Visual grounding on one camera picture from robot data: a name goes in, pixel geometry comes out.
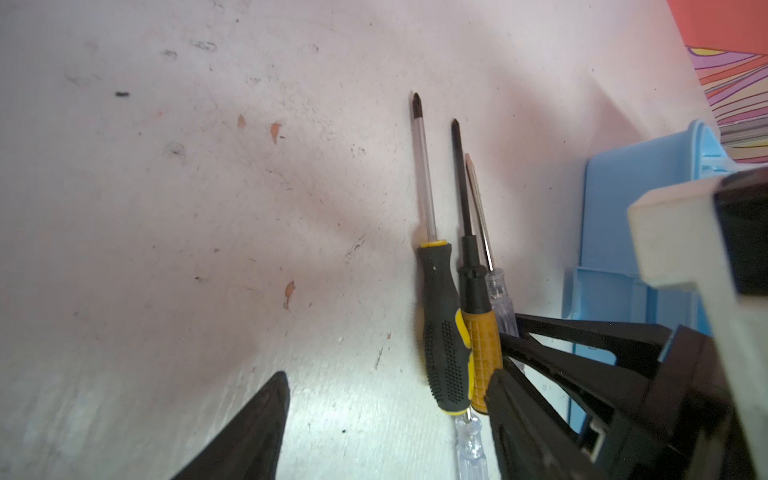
phillips screwdriver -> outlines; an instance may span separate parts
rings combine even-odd
[[[479,413],[488,413],[485,406],[485,391],[491,382],[491,375],[502,368],[502,345],[498,337],[496,315],[493,313],[488,287],[485,285],[487,269],[480,263],[477,237],[472,234],[472,216],[469,212],[467,177],[464,167],[462,135],[458,121],[451,124],[453,156],[456,167],[458,194],[462,206],[462,257],[464,265],[459,269],[459,291],[462,299],[462,314],[472,339],[472,353],[475,357],[475,385],[472,393],[472,408]]]
[[[413,131],[417,143],[415,152],[425,180],[422,203],[427,241],[419,248],[419,259],[424,270],[424,357],[427,378],[438,406],[448,414],[461,415],[469,408],[474,384],[472,343],[451,277],[451,244],[437,237],[424,115],[419,94],[413,95],[412,107]]]
[[[507,285],[504,282],[504,270],[496,268],[491,252],[491,241],[488,238],[488,226],[485,224],[485,214],[483,213],[482,200],[480,199],[480,186],[478,185],[475,165],[469,154],[466,155],[467,173],[469,175],[469,186],[472,189],[472,198],[475,200],[475,210],[477,212],[478,223],[480,224],[480,238],[485,247],[485,259],[488,261],[488,276],[485,282],[488,284],[488,295],[496,312],[498,321],[498,331],[505,335],[520,336],[518,330],[518,321],[515,318],[515,308],[512,306],[512,299],[507,293]]]

black and yellow screwdriver handle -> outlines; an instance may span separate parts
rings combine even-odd
[[[472,400],[475,365],[451,277],[451,244],[445,240],[422,243],[419,259],[424,269],[424,355],[429,388],[443,411],[461,415]]]
[[[485,393],[491,376],[502,365],[502,342],[498,337],[498,324],[488,287],[485,285],[487,269],[480,264],[477,239],[474,235],[462,237],[464,266],[458,269],[462,291],[462,315],[472,342],[475,364],[475,383],[472,390],[472,408],[477,413],[488,413]]]

light blue plastic container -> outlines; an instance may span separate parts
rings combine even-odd
[[[700,120],[678,134],[592,157],[584,182],[581,265],[573,272],[566,317],[659,323],[672,330],[682,324],[709,335],[697,293],[656,290],[640,279],[627,208],[649,190],[741,169]],[[574,351],[601,362],[615,362],[614,355],[604,350],[576,345]],[[571,402],[571,427],[579,431],[583,422],[584,411]]]

stained white surface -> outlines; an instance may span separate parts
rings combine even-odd
[[[4,478],[169,478],[278,369],[279,478],[454,478],[410,93],[439,232],[457,117],[515,307],[545,316],[589,156],[714,125],[664,0],[2,0],[0,65]]]

orange paint chip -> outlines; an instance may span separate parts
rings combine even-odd
[[[280,127],[282,125],[279,121],[276,121],[272,124],[272,127],[270,128],[270,133],[272,134],[272,141],[275,142],[275,145],[277,145],[277,136],[280,135]]]
[[[286,301],[283,304],[283,308],[288,310],[288,302],[290,302],[290,296],[293,295],[293,291],[296,289],[296,285],[293,284],[293,280],[286,286]]]

